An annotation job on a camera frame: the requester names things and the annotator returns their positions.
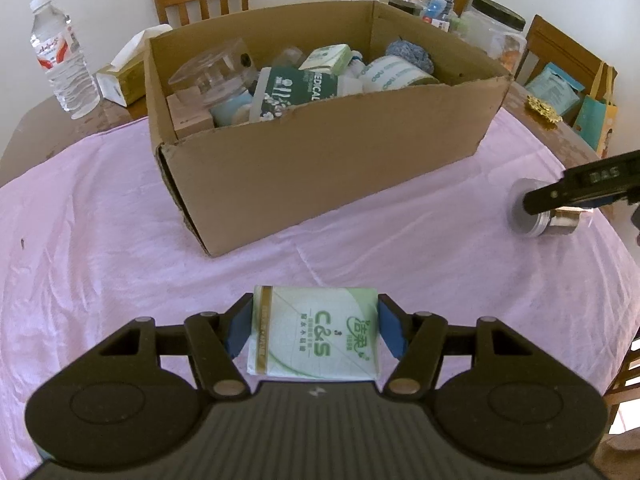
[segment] gray fuzzy ball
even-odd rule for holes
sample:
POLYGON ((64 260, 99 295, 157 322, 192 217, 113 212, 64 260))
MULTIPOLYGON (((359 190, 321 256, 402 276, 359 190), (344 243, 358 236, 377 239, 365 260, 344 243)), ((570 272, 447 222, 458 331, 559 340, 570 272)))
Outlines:
POLYGON ((394 41, 386 48, 386 55, 401 57, 427 74, 433 74, 433 61, 429 58, 429 54, 420 45, 411 41, 394 41))

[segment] green and white tissue packet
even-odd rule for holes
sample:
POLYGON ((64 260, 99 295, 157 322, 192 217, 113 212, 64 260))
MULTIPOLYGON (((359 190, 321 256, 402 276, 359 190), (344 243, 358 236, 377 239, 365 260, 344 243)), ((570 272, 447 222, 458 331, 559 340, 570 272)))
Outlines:
POLYGON ((255 287, 250 374, 375 380, 377 348, 374 288, 255 287))

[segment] black jar lid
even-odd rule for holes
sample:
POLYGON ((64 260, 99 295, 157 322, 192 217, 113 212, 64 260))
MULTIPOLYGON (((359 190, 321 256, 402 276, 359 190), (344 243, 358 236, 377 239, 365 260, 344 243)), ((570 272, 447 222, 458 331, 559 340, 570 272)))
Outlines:
POLYGON ((507 27, 515 28, 519 32, 524 30, 527 23, 522 16, 493 0, 473 0, 471 6, 489 18, 493 18, 507 27))

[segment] bottle label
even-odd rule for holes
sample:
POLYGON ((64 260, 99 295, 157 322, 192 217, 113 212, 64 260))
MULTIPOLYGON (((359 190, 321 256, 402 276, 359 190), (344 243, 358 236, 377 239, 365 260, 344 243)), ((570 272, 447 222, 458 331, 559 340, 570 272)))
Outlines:
POLYGON ((80 48, 71 26, 67 25, 63 32, 43 41, 34 47, 40 66, 48 72, 56 65, 64 63, 80 48))

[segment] table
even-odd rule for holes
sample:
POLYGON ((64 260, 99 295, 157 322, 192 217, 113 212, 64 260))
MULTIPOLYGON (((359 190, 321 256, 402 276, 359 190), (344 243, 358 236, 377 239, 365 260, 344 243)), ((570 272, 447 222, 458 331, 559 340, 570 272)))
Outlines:
MULTIPOLYGON (((514 82, 503 107, 548 147, 566 168, 598 160, 591 147, 567 124, 560 123, 552 129, 545 128, 525 110, 526 99, 527 91, 514 82)), ((145 98, 129 108, 103 99, 91 113, 73 121, 52 96, 27 112, 15 129, 0 159, 0 187, 84 137, 111 130, 144 116, 145 98)))

